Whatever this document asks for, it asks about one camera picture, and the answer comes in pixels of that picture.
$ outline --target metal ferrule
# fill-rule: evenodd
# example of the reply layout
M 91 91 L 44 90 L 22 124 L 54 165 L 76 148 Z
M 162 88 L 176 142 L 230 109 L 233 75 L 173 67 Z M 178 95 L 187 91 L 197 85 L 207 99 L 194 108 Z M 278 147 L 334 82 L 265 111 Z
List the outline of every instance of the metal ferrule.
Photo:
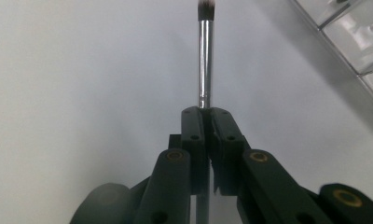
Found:
M 210 108 L 213 68 L 213 21 L 200 21 L 199 108 Z

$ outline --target clear acrylic organizer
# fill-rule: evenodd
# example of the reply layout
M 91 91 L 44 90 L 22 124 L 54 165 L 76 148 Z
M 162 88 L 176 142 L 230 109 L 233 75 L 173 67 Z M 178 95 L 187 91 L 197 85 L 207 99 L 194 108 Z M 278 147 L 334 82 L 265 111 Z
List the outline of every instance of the clear acrylic organizer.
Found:
M 373 0 L 291 0 L 373 97 Z

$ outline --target black mechanical part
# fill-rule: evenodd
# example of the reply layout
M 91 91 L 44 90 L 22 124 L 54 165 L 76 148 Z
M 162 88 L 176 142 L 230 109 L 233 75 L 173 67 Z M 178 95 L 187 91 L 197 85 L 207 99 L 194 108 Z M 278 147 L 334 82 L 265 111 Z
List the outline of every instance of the black mechanical part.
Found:
M 189 153 L 178 148 L 163 151 L 133 223 L 189 223 L 190 186 Z
M 245 150 L 241 169 L 251 196 L 265 219 L 264 223 L 333 223 L 268 152 Z
M 131 223 L 130 190 L 119 184 L 94 189 L 76 210 L 71 224 Z
M 356 189 L 333 184 L 319 195 L 302 188 L 266 151 L 252 150 L 229 112 L 190 107 L 182 133 L 151 177 L 128 189 L 106 184 L 78 207 L 71 224 L 188 223 L 190 195 L 197 195 L 197 223 L 208 223 L 209 159 L 214 188 L 237 195 L 244 224 L 373 223 L 373 202 Z
M 325 185 L 321 187 L 319 200 L 336 223 L 373 223 L 373 201 L 357 189 L 342 184 Z
M 239 164 L 248 145 L 232 115 L 223 109 L 212 108 L 209 155 L 214 169 L 214 190 L 222 195 L 235 196 L 240 187 Z
M 191 157 L 192 194 L 202 193 L 207 169 L 203 117 L 195 106 L 181 113 L 181 148 Z

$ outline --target white background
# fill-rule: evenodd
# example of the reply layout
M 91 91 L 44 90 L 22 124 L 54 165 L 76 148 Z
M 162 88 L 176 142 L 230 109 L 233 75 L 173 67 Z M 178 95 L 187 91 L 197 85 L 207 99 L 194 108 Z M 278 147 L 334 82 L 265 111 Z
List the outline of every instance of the white background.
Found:
M 288 1 L 216 2 L 213 88 L 301 186 L 373 199 L 373 101 Z M 0 224 L 145 179 L 197 89 L 197 1 L 0 0 Z M 241 223 L 235 198 L 211 223 Z

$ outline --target dark brush tip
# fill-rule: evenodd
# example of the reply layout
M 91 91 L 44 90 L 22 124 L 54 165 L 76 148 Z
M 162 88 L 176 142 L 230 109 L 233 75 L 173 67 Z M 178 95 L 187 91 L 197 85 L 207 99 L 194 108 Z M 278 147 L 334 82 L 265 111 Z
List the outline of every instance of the dark brush tip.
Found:
M 214 10 L 215 10 L 214 0 L 200 0 L 199 6 L 198 6 L 199 21 L 213 21 Z

